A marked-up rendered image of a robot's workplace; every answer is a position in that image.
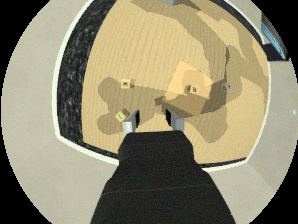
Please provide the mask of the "wooden letter block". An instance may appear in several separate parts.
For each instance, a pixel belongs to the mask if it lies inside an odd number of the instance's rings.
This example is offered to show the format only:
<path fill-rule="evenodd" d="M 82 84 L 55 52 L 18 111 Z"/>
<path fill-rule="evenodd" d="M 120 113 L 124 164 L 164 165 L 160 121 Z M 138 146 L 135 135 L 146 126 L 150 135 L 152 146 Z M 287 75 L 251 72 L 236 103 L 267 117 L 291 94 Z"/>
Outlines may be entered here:
<path fill-rule="evenodd" d="M 190 94 L 193 94 L 193 95 L 197 95 L 198 93 L 198 86 L 195 86 L 195 85 L 188 85 L 188 88 L 187 88 L 187 93 L 190 93 Z"/>
<path fill-rule="evenodd" d="M 115 117 L 121 122 L 127 117 L 127 113 L 124 110 L 121 110 Z"/>
<path fill-rule="evenodd" d="M 130 79 L 121 80 L 121 88 L 131 89 L 131 87 L 132 87 L 132 80 Z"/>
<path fill-rule="evenodd" d="M 223 91 L 229 91 L 231 89 L 231 85 L 229 82 L 224 82 L 222 85 Z"/>

